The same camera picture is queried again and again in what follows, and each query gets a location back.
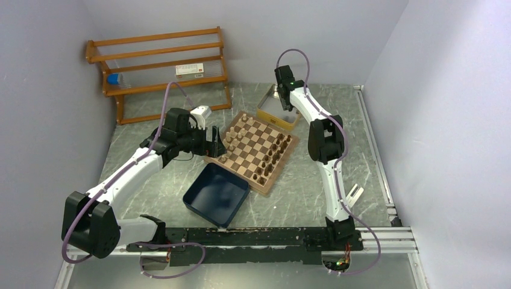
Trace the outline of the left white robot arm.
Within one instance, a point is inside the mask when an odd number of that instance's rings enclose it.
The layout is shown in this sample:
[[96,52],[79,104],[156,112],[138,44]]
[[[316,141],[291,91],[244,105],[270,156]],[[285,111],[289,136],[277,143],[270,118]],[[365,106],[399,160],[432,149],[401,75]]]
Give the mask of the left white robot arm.
[[61,254],[68,246],[92,256],[105,258],[116,247],[141,243],[151,250],[167,244],[165,222],[149,215],[120,219],[122,205],[152,175],[165,168],[180,152],[197,156],[218,157],[226,153],[217,126],[212,127],[212,139],[207,139],[205,121],[212,111],[202,105],[191,111],[171,108],[158,127],[144,139],[139,148],[111,176],[86,193],[71,193],[64,205]]

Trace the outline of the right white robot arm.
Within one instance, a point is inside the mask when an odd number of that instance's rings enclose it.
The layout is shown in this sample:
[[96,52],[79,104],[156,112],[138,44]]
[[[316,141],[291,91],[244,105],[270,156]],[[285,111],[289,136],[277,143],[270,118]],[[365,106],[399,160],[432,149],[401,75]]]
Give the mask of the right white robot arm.
[[345,204],[341,176],[340,158],[345,152],[342,119],[314,99],[305,82],[295,79],[290,66],[279,66],[274,72],[283,109],[296,108],[309,124],[307,149],[320,171],[327,201],[325,242],[332,249],[343,249],[356,230]]

